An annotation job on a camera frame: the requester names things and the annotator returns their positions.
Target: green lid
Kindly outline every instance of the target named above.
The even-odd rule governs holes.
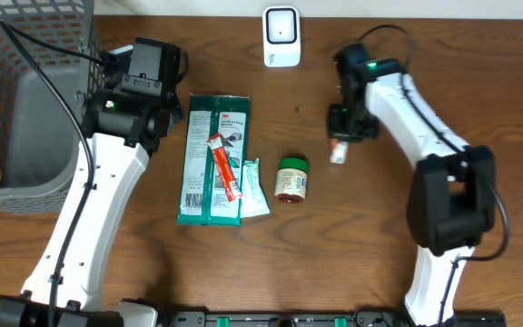
[[[308,162],[298,158],[283,158],[280,160],[280,168],[293,168],[299,169],[305,173],[308,173]]]

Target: basket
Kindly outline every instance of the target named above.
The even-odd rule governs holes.
[[[93,1],[0,0],[0,19],[48,44],[98,57],[93,12]],[[19,39],[82,119],[85,98],[104,81],[96,64]],[[0,28],[0,210],[60,211],[77,154],[62,107]]]

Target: green package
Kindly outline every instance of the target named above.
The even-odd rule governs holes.
[[[191,95],[177,223],[241,224],[242,200],[227,200],[207,140],[216,133],[223,136],[223,148],[241,188],[249,115],[249,97]]]

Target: wooden table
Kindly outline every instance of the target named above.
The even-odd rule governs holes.
[[[405,219],[411,169],[382,129],[352,144],[344,165],[330,164],[328,105],[339,102],[333,54],[367,28],[404,25],[417,40],[411,73],[431,106],[471,144],[496,155],[498,189],[512,219],[508,252],[470,263],[458,309],[500,309],[523,325],[523,22],[302,19],[302,59],[287,69],[262,61],[260,18],[97,17],[106,48],[137,35],[189,51],[189,94],[252,97],[247,156],[261,158],[271,215],[240,228],[178,226],[186,122],[164,139],[137,184],[109,260],[105,303],[145,297],[165,307],[212,311],[353,311],[398,306],[410,281],[416,245]],[[405,53],[403,36],[368,39],[377,56]],[[272,197],[278,159],[310,159],[310,190],[301,205]],[[54,228],[57,214],[0,213],[0,294],[18,294]],[[478,253],[500,242],[501,224]]]

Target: white arm segment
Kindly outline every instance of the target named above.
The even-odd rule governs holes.
[[[445,145],[415,112],[400,87],[400,73],[379,77],[369,83],[366,90],[366,106],[369,112],[383,123],[409,162],[415,168],[417,161],[427,158],[430,154],[439,157],[455,154]],[[455,135],[436,115],[415,88],[410,75],[405,75],[405,87],[409,96],[423,115],[443,133],[452,144],[463,151],[468,143]],[[447,286],[451,272],[451,262],[457,256],[473,254],[474,248],[467,246],[445,252],[436,257],[429,249],[418,246],[417,264],[413,284],[405,297],[405,306],[411,319],[417,325],[436,325],[439,319],[440,302]],[[453,298],[458,289],[459,278],[465,262],[459,262],[453,282],[449,289],[449,297],[445,304],[443,321],[453,316]]]
[[[124,146],[124,139],[106,134],[94,134],[88,140],[94,157],[95,190],[90,192],[80,216],[62,269],[63,282],[58,287],[57,306],[64,308],[69,300],[78,301],[85,312],[101,311],[104,273],[123,210],[134,185],[144,172],[149,157],[137,144]],[[82,145],[70,192],[60,213],[54,233],[23,291],[31,291],[34,302],[49,303],[48,279],[87,178],[87,164]]]

